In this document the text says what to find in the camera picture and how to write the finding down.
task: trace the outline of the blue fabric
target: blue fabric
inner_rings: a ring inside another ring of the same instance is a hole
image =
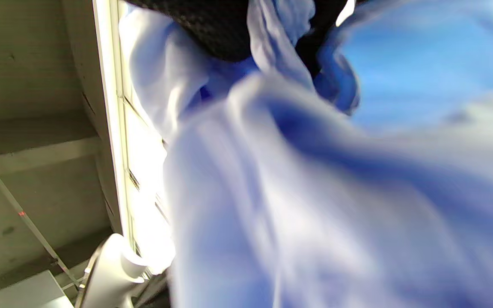
[[[251,4],[239,64],[154,12],[120,25],[169,143],[173,305],[493,308],[493,0],[366,6],[315,85],[310,1]]]
[[[360,83],[358,127],[433,125],[493,91],[493,1],[412,0],[376,14],[379,6],[361,6],[360,23],[344,29],[341,51]]]

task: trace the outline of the black knit fabric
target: black knit fabric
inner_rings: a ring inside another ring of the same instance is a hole
[[[127,0],[180,24],[211,56],[238,62],[250,56],[248,0]]]
[[[180,24],[208,54],[238,62],[250,56],[247,28],[249,0],[127,0],[161,12]],[[315,0],[312,31],[300,39],[296,51],[312,76],[320,68],[316,54],[347,0]]]

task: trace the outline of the bright light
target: bright light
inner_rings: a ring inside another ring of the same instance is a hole
[[[336,27],[341,25],[349,16],[353,15],[355,10],[355,2],[356,0],[347,0],[346,6],[338,15],[338,19],[336,20]]]

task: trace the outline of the blurry fabric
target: blurry fabric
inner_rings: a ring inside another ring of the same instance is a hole
[[[376,2],[313,83],[309,0],[252,0],[238,64],[156,12],[121,21],[169,144],[176,307],[493,308],[493,0]]]

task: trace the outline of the metal rod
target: metal rod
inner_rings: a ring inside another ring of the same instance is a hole
[[[56,260],[56,263],[59,265],[59,267],[70,277],[70,280],[76,285],[77,287],[79,286],[79,281],[75,279],[74,275],[71,273],[71,271],[68,269],[66,264],[60,259],[60,257],[57,255],[56,251],[54,251],[53,247],[47,242],[43,234],[37,229],[35,224],[33,224],[33,221],[30,219],[28,214],[24,212],[24,209],[20,206],[20,203],[15,199],[15,197],[12,195],[12,193],[9,191],[9,189],[6,187],[5,183],[3,183],[3,180],[0,178],[0,191],[2,194],[6,197],[6,199],[9,201],[9,203],[12,205],[14,210],[18,213],[20,218],[22,218],[22,221],[26,224],[26,226],[30,229],[30,231],[33,233],[33,235],[39,240],[41,245],[45,248],[45,250],[51,255]]]

